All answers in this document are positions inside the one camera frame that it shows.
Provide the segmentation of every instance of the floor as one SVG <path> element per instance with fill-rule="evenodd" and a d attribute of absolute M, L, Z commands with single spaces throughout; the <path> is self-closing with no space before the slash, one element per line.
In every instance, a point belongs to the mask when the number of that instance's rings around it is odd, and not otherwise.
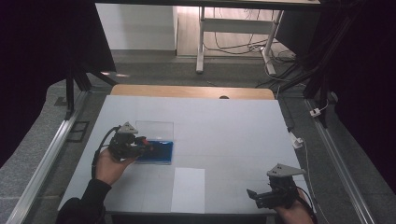
<path fill-rule="evenodd" d="M 281 49 L 274 50 L 275 54 L 280 51 Z M 212 55 L 213 57 L 205 59 L 205 72 L 197 75 L 195 74 L 195 60 L 191 57 L 193 52 L 188 53 L 186 50 L 185 53 L 179 51 L 178 54 L 179 56 L 176 57 L 167 53 L 131 54 L 115 50 L 113 57 L 118 73 L 109 76 L 119 83 L 147 85 L 255 88 L 261 83 L 268 82 L 260 86 L 260 88 L 267 88 L 272 83 L 272 79 L 264 73 L 262 58 L 254 55 L 232 58 L 225 57 L 224 54 L 218 57 Z M 288 66 L 288 63 L 276 64 L 276 71 L 281 73 Z M 57 216 L 58 204 L 88 141 L 101 105 L 111 90 L 111 87 L 102 80 L 91 76 L 90 79 L 93 87 L 89 92 L 89 99 L 84 105 L 83 112 L 78 118 L 78 122 L 88 124 L 87 132 L 85 136 L 81 136 L 80 133 L 68 135 L 69 141 L 64 144 L 51 168 L 32 209 L 28 212 L 25 223 L 53 223 Z M 329 157 L 315 120 L 309 115 L 307 101 L 302 96 L 303 89 L 304 83 L 282 93 L 274 91 L 274 94 L 279 101 L 287 126 L 297 137 L 304 139 L 304 146 L 296 149 L 296 155 L 301 167 L 309 171 L 305 180 L 312 185 L 310 191 L 311 195 L 315 195 L 319 223 L 363 223 L 357 216 L 353 201 L 349 198 Z M 0 223 L 6 223 L 62 123 L 65 114 L 65 103 L 62 104 L 64 97 L 64 81 L 49 88 L 47 102 L 40 117 L 21 142 L 15 155 L 0 170 Z M 315 100 L 308 102 L 311 105 L 316 103 Z M 338 120 L 333 112 L 335 104 L 336 101 L 331 101 L 327 108 L 328 131 L 339 147 L 346 167 L 371 210 L 375 223 L 394 223 L 396 197 L 364 151 Z M 71 141 L 79 138 L 81 138 L 80 141 Z M 108 223 L 111 223 L 109 216 L 106 219 Z M 274 223 L 274 220 L 270 217 L 267 223 Z"/>

